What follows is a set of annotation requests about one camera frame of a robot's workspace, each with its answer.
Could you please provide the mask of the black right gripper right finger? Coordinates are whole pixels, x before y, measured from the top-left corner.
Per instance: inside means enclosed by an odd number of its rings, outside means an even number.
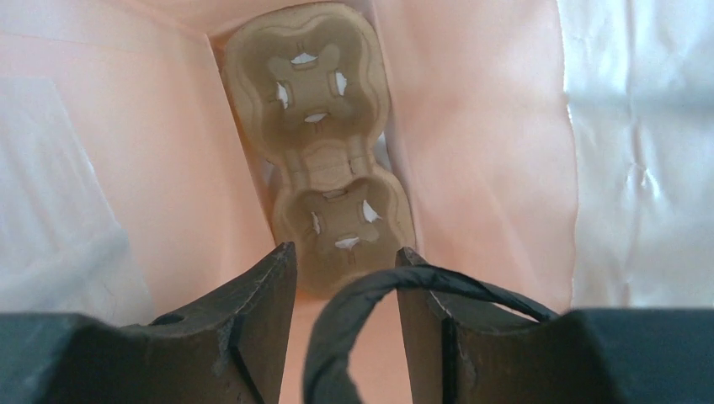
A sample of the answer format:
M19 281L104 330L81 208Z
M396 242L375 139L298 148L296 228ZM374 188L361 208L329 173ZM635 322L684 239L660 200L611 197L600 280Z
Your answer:
M710 403L713 312L570 311L539 323L492 303L397 294L415 403Z

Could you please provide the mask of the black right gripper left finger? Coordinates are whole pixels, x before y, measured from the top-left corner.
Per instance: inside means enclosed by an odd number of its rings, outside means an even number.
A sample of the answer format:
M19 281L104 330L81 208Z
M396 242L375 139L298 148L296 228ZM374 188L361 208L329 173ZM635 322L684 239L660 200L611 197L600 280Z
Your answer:
M147 325L78 313L1 317L4 403L276 403L296 298L296 247Z

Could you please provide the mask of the single brown cup carrier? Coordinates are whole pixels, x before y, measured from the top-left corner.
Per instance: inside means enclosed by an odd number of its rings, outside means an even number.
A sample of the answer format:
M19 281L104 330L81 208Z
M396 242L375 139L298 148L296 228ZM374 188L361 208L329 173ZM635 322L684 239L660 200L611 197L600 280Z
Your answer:
M343 3L259 15L222 69L241 133L280 176L271 227L293 242L297 284L328 299L416 242L408 197L376 160L391 99L380 41Z

